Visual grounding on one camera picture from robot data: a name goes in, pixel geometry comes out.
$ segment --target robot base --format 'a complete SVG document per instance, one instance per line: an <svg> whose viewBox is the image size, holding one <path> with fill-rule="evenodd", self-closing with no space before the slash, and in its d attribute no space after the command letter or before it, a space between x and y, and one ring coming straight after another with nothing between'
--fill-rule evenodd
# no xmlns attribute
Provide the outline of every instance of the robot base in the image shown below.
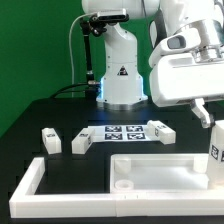
<svg viewBox="0 0 224 224"><path fill-rule="evenodd" d="M134 110L139 107L148 105L148 98L133 104L111 104L107 102L97 101L97 106L99 108L109 109L109 110Z"/></svg>

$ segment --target white robot link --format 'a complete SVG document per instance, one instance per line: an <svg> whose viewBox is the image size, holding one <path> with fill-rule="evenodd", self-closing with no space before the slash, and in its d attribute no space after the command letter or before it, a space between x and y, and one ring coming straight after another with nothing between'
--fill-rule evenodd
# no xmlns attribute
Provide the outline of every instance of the white robot link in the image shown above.
<svg viewBox="0 0 224 224"><path fill-rule="evenodd" d="M214 123L204 101L224 99L223 2L161 0L150 26L153 102L190 104L204 128Z"/></svg>
<svg viewBox="0 0 224 224"><path fill-rule="evenodd" d="M119 21L155 14L159 0L82 0L85 13L97 12L92 20L105 22L106 73L101 79L100 107L128 110L145 102L143 79L137 70L137 39Z"/></svg>

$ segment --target white block with black marking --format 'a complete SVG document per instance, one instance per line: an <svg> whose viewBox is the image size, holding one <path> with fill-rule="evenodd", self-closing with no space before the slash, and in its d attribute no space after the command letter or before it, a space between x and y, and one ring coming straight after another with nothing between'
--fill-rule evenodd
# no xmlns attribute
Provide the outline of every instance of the white block with black marking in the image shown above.
<svg viewBox="0 0 224 224"><path fill-rule="evenodd" d="M44 128L42 140L49 154L61 153L61 140L54 128Z"/></svg>
<svg viewBox="0 0 224 224"><path fill-rule="evenodd" d="M82 131L72 141L73 154L85 154L93 142L93 128L83 128Z"/></svg>
<svg viewBox="0 0 224 224"><path fill-rule="evenodd" d="M160 121L149 121L147 123L149 135L159 138L164 144L174 144L176 142L176 132Z"/></svg>
<svg viewBox="0 0 224 224"><path fill-rule="evenodd" d="M216 121L212 128L207 175L210 185L224 183L224 120Z"/></svg>

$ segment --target black cable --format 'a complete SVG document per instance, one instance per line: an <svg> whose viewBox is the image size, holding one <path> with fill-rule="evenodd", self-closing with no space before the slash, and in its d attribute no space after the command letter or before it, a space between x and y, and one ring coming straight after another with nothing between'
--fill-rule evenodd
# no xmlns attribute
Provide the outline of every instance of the black cable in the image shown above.
<svg viewBox="0 0 224 224"><path fill-rule="evenodd" d="M62 91L62 92L55 93L55 94L52 95L50 98L51 98L51 99L54 99L56 96L58 96L58 95L60 95L60 94L64 94L64 93L85 93L85 90Z"/></svg>
<svg viewBox="0 0 224 224"><path fill-rule="evenodd" d="M88 86L88 83L78 83L78 84L73 84L73 85L69 85L69 86L63 87L63 88L59 89L56 93L51 95L50 98L55 98L55 96L57 96L60 93L64 92L64 90L71 89L71 88L76 88L76 87L79 87L79 86Z"/></svg>
<svg viewBox="0 0 224 224"><path fill-rule="evenodd" d="M90 48L90 41L89 41L89 35L91 33L90 24L87 21L81 20L80 26L82 28L84 44L85 44L85 56L86 56L86 68L87 68L86 80L88 82L89 80L94 80L92 59L91 59L91 48Z"/></svg>

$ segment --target black and white pattern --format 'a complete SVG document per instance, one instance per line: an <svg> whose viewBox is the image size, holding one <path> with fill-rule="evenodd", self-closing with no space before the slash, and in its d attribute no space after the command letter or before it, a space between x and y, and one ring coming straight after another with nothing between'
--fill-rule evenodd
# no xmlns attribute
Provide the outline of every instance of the black and white pattern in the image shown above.
<svg viewBox="0 0 224 224"><path fill-rule="evenodd" d="M55 134L48 134L47 137L48 137L48 138L55 137Z"/></svg>
<svg viewBox="0 0 224 224"><path fill-rule="evenodd" d="M224 151L222 151L222 159L221 162L224 162Z"/></svg>
<svg viewBox="0 0 224 224"><path fill-rule="evenodd" d="M91 137L89 136L88 138L88 144L91 145L92 141L91 141Z"/></svg>
<svg viewBox="0 0 224 224"><path fill-rule="evenodd" d="M211 155L218 160L219 158L219 150L213 145L212 146L212 151L211 151Z"/></svg>
<svg viewBox="0 0 224 224"><path fill-rule="evenodd" d="M123 135L115 133L107 133L105 134L105 140L123 140Z"/></svg>
<svg viewBox="0 0 224 224"><path fill-rule="evenodd" d="M155 129L155 136L159 137L159 130Z"/></svg>
<svg viewBox="0 0 224 224"><path fill-rule="evenodd" d="M126 126L126 130L127 132L139 132L139 131L143 131L143 127L142 126Z"/></svg>
<svg viewBox="0 0 224 224"><path fill-rule="evenodd" d="M145 139L144 133L128 133L128 140L142 140Z"/></svg>
<svg viewBox="0 0 224 224"><path fill-rule="evenodd" d="M164 128L167 128L165 125L159 125L157 126L158 129L164 129Z"/></svg>
<svg viewBox="0 0 224 224"><path fill-rule="evenodd" d="M122 132L121 126L106 126L105 132Z"/></svg>
<svg viewBox="0 0 224 224"><path fill-rule="evenodd" d="M80 134L79 137L86 138L88 137L88 134Z"/></svg>

